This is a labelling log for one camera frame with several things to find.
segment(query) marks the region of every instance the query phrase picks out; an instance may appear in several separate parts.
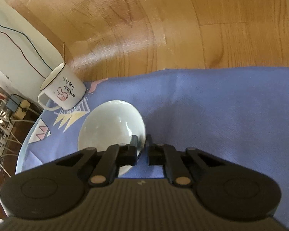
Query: blue tablecloth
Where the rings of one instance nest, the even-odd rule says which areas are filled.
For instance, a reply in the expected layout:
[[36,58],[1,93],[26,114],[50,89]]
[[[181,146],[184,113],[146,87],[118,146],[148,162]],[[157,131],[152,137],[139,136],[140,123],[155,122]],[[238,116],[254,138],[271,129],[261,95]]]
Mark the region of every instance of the blue tablecloth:
[[[124,100],[140,111],[155,143],[193,146],[276,180],[282,200],[275,218],[289,228],[289,68],[163,70],[86,86],[75,108],[43,112],[23,144],[17,172],[76,152],[90,111]],[[163,176],[145,162],[143,154],[124,177]]]

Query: white wall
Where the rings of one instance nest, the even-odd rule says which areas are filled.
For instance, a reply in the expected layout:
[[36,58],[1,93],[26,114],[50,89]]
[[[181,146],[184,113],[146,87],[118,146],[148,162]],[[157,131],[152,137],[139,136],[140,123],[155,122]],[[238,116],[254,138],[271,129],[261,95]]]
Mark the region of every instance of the white wall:
[[[4,0],[0,0],[0,24],[25,33],[52,69],[62,63],[62,57],[53,45]],[[51,72],[23,35],[4,28],[0,30],[6,32],[19,45],[30,63],[44,77]],[[0,86],[8,93],[21,93],[37,102],[43,80],[27,63],[17,46],[0,33]]]

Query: bowl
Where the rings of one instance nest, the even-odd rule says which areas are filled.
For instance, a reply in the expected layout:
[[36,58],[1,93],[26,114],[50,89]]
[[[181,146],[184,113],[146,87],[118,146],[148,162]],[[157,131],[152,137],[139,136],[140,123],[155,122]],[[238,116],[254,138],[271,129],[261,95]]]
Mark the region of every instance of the bowl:
[[[139,111],[125,101],[109,101],[96,107],[85,119],[79,136],[78,150],[95,147],[105,151],[114,144],[129,144],[132,135],[137,135],[138,154],[145,144],[145,124]],[[131,166],[123,166],[119,175],[126,173]]]

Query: mug handle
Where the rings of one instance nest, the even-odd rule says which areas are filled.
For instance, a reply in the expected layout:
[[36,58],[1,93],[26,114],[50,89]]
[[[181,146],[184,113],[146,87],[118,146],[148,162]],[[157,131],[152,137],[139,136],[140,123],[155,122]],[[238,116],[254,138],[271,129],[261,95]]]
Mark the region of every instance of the mug handle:
[[55,106],[55,107],[53,107],[53,108],[49,108],[49,107],[45,106],[45,105],[41,102],[41,99],[40,99],[40,97],[42,96],[42,94],[44,94],[43,91],[38,95],[38,102],[39,102],[39,104],[40,104],[44,109],[46,109],[46,110],[48,110],[48,111],[55,111],[55,110],[61,108],[60,106]]

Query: white mug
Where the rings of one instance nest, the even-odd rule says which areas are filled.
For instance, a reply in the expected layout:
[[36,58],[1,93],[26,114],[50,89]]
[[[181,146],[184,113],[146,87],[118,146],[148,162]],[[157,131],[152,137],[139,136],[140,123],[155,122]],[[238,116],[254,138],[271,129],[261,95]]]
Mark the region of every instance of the white mug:
[[[71,109],[83,98],[86,87],[83,82],[63,62],[56,67],[43,82],[38,96],[39,104],[46,110],[54,111],[59,108]],[[58,106],[49,108],[41,102],[42,94],[46,94]]]

